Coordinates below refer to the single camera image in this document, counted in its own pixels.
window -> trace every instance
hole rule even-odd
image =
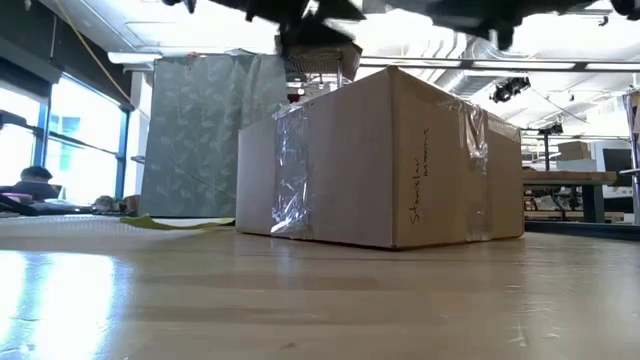
[[[0,109],[26,120],[0,131],[0,186],[19,181],[26,167],[43,165],[51,183],[63,186],[62,198],[73,203],[121,196],[126,124],[119,105],[66,76],[52,86],[48,124],[47,105],[34,99],[0,82]]]
[[[64,199],[116,196],[122,114],[118,104],[71,78],[53,86],[45,167],[64,187]]]
[[[0,82],[0,110],[23,117],[28,125],[38,125],[40,103],[10,88],[10,85]]]
[[[33,161],[34,136],[27,129],[5,125],[0,131],[0,186],[13,185]]]
[[[102,195],[115,196],[118,161],[113,154],[49,139],[45,167],[52,183],[63,185],[65,200],[92,203]]]
[[[106,97],[69,78],[51,92],[49,131],[118,152],[122,110]]]

cardboard box on shelf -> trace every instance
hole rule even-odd
[[[240,132],[239,231],[380,248],[519,237],[519,129],[396,67]]]

wooden table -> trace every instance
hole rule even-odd
[[[611,185],[617,179],[615,172],[523,171],[523,184],[527,186],[580,186],[584,219],[586,222],[604,223],[602,185]]]
[[[633,242],[526,234],[393,253],[231,229],[158,233],[104,220],[20,231],[9,220],[0,220],[1,359],[640,353]]]

person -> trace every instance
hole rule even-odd
[[[30,166],[20,173],[20,181],[0,188],[0,193],[30,195],[33,201],[57,199],[59,191],[49,185],[53,175],[42,166]]]

packing tape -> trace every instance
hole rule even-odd
[[[491,212],[489,211],[489,185],[487,176],[489,163],[487,131],[489,130],[490,116],[477,105],[458,98],[438,104],[438,106],[458,113],[460,147],[468,150],[469,158],[467,166],[471,171],[470,176],[476,178],[471,184],[471,186],[473,186],[471,190],[477,191],[480,194],[479,197],[471,197],[468,200],[466,241],[491,240]]]
[[[276,170],[271,233],[312,237],[309,222],[309,120],[298,104],[273,115],[276,121]]]

